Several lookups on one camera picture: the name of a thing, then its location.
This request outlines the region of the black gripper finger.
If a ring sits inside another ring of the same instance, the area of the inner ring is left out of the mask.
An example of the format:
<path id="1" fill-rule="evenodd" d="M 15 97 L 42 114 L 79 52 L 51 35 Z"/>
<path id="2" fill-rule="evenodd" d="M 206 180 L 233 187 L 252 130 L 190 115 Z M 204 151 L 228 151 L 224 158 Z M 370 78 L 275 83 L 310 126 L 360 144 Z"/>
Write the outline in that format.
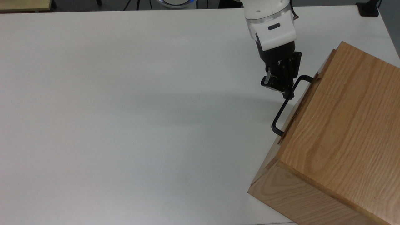
<path id="1" fill-rule="evenodd" d="M 284 91 L 282 92 L 284 99 L 293 99 L 294 97 L 294 79 L 293 78 L 284 78 L 283 81 Z"/>
<path id="2" fill-rule="evenodd" d="M 264 76 L 261 80 L 261 85 L 273 91 L 279 91 L 281 93 L 286 90 L 282 79 L 272 74 L 270 69 L 267 69 L 266 76 Z"/>

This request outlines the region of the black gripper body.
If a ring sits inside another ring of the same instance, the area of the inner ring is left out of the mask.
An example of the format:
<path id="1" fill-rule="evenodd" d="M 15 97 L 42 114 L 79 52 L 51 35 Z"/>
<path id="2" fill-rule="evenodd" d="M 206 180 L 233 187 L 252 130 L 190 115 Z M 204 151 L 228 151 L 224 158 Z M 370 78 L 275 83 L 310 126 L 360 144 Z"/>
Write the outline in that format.
<path id="1" fill-rule="evenodd" d="M 260 43 L 261 41 L 259 40 L 258 34 L 256 34 L 256 46 L 260 58 L 265 63 L 266 75 L 263 77 L 264 79 L 269 79 L 271 76 L 277 77 L 279 79 L 293 79 L 298 76 L 301 59 L 296 59 L 292 61 L 292 71 L 289 72 L 289 75 L 283 75 L 282 72 L 278 71 L 279 62 L 284 61 L 285 63 L 289 63 L 290 59 L 301 57 L 301 52 L 295 51 L 296 45 L 294 41 L 291 41 L 279 47 L 272 48 L 270 50 L 263 50 Z"/>

